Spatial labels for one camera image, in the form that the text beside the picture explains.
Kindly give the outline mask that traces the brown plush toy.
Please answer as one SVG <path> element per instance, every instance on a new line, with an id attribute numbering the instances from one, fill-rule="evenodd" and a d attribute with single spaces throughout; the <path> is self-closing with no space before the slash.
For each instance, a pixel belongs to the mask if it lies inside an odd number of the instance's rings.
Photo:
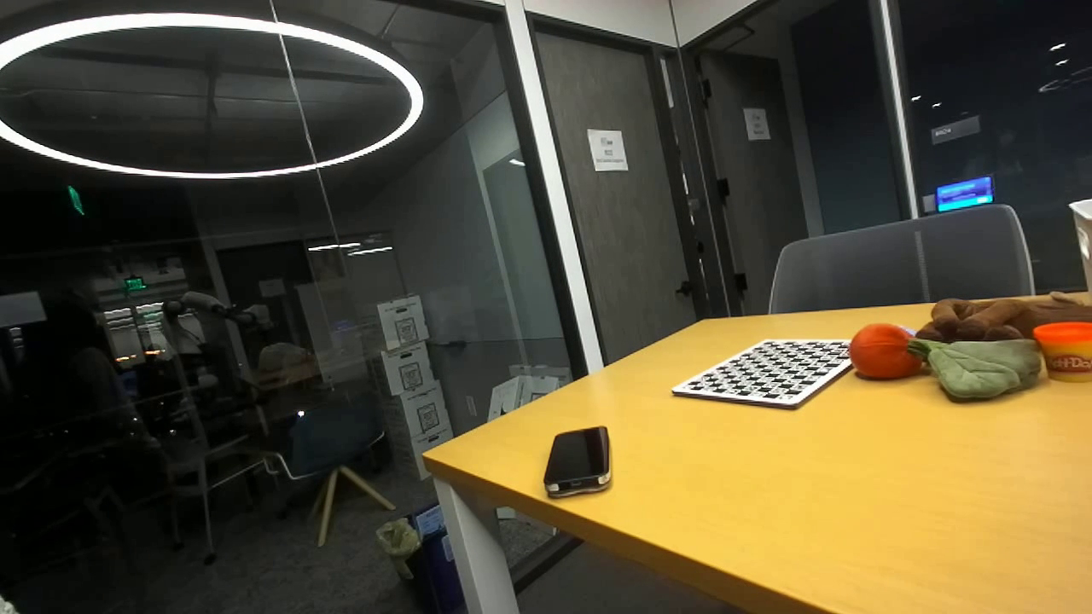
<path id="1" fill-rule="evenodd" d="M 1092 323 L 1092 304 L 1063 293 L 990 300 L 947 298 L 931 307 L 931 320 L 914 334 L 939 343 L 1032 339 L 1035 327 Z"/>

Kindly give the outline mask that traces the white paper sign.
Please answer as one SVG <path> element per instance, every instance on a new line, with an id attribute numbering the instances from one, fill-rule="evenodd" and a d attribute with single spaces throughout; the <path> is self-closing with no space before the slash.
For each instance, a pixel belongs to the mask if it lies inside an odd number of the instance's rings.
<path id="1" fill-rule="evenodd" d="M 629 170 L 628 156 L 624 147 L 624 132 L 587 129 L 586 137 L 594 172 Z"/>

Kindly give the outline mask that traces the stack of white boxes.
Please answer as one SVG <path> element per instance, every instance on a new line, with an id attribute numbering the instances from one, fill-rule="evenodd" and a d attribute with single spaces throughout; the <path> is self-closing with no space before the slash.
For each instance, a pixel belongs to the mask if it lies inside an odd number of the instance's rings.
<path id="1" fill-rule="evenodd" d="M 424 454 L 449 442 L 454 429 L 444 390 L 434 376 L 422 296 L 410 294 L 379 303 L 383 342 L 375 362 L 385 438 L 393 459 L 412 479 L 431 479 Z"/>

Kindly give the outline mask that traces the blue lit screen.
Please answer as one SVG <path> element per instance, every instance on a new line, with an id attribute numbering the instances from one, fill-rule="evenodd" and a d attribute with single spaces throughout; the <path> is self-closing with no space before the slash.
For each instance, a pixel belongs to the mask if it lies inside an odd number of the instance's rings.
<path id="1" fill-rule="evenodd" d="M 992 176 L 975 177 L 960 182 L 936 187 L 935 210 L 952 212 L 964 206 L 992 205 L 995 199 L 995 184 Z"/>

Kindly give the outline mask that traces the grey office chair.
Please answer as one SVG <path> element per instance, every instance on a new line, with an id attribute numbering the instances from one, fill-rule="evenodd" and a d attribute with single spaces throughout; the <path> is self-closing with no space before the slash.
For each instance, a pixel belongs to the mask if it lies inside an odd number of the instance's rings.
<path id="1" fill-rule="evenodd" d="M 968 206 L 785 246 L 769 311 L 854 310 L 1036 292 L 1014 210 Z"/>

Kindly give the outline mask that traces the black smartphone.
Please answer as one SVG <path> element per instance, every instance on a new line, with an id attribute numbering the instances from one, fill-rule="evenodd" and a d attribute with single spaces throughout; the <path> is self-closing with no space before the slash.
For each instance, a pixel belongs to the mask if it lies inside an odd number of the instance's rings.
<path id="1" fill-rule="evenodd" d="M 604 425 L 562 432 L 554 438 L 543 472 L 549 498 L 603 492 L 612 486 L 612 438 Z"/>

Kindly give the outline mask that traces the blue waste bin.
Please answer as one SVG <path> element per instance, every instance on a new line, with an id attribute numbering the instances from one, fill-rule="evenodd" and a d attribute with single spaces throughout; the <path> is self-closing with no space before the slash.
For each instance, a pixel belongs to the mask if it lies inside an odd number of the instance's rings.
<path id="1" fill-rule="evenodd" d="M 465 606 L 454 551 L 439 504 L 410 513 L 410 528 L 420 538 L 420 548 L 410 555 L 410 586 L 425 614 L 456 614 Z"/>

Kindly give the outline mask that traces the blue chair wooden legs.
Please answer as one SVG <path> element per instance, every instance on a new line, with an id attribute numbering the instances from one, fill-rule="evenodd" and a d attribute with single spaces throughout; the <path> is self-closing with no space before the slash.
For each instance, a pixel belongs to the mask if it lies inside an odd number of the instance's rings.
<path id="1" fill-rule="evenodd" d="M 397 508 L 352 467 L 365 457 L 373 458 L 375 446 L 383 439 L 385 428 L 363 408 L 314 408 L 297 413 L 285 469 L 290 479 L 322 479 L 311 509 L 317 517 L 317 547 L 328 543 L 343 479 L 387 512 Z"/>

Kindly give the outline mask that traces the black white calibration board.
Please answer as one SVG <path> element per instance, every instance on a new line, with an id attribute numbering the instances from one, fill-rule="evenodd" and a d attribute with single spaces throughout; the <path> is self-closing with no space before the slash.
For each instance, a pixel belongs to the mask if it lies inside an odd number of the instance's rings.
<path id="1" fill-rule="evenodd" d="M 802 408 L 851 369 L 848 339 L 765 339 L 670 389 L 757 408 Z"/>

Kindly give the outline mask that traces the orange plush vegetable green leaf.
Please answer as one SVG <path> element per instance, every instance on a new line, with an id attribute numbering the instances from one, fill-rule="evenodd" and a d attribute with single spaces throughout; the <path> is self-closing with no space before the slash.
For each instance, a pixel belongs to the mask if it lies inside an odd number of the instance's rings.
<path id="1" fill-rule="evenodd" d="M 851 365 L 873 380 L 909 379 L 929 371 L 956 402 L 983 402 L 1034 387 L 1043 371 L 1032 339 L 941 342 L 904 327 L 869 324 L 851 339 Z"/>

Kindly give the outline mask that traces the flat white cardboard boxes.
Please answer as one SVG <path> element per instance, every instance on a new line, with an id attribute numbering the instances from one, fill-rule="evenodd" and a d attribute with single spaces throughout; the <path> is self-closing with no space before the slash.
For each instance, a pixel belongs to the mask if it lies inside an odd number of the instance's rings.
<path id="1" fill-rule="evenodd" d="M 523 408 L 572 381 L 569 367 L 511 365 L 508 373 L 511 378 L 492 389 L 487 422 L 514 412 L 517 408 Z"/>

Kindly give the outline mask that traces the yellow modelling dough tub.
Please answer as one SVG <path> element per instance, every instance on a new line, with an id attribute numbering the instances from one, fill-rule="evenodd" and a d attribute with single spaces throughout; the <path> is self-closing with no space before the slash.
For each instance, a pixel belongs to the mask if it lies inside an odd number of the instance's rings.
<path id="1" fill-rule="evenodd" d="M 1035 327 L 1048 377 L 1064 382 L 1092 382 L 1092 323 L 1056 322 Z"/>

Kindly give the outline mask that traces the bin with green bag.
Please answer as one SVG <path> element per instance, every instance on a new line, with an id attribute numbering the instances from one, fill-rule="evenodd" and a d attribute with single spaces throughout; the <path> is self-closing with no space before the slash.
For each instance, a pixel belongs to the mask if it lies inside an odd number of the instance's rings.
<path id="1" fill-rule="evenodd" d="M 422 550 L 422 534 L 410 523 L 410 519 L 397 518 L 387 521 L 375 530 L 375 538 L 393 564 L 399 578 L 407 582 L 413 580 L 415 575 L 410 567 L 410 560 Z"/>

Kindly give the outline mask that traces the grey door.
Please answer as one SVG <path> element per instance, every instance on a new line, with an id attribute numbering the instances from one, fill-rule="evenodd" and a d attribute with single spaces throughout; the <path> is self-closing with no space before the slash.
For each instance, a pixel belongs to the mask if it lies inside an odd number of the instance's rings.
<path id="1" fill-rule="evenodd" d="M 695 323 L 651 51 L 534 32 L 566 197 L 606 364 Z M 587 129 L 624 132 L 628 172 L 594 172 Z"/>

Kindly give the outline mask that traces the white plastic container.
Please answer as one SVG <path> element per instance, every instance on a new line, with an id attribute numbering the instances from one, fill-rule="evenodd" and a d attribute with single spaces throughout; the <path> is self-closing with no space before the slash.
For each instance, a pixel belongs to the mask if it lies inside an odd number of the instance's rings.
<path id="1" fill-rule="evenodd" d="M 1069 206 L 1072 210 L 1087 291 L 1092 296 L 1092 199 L 1076 201 Z"/>

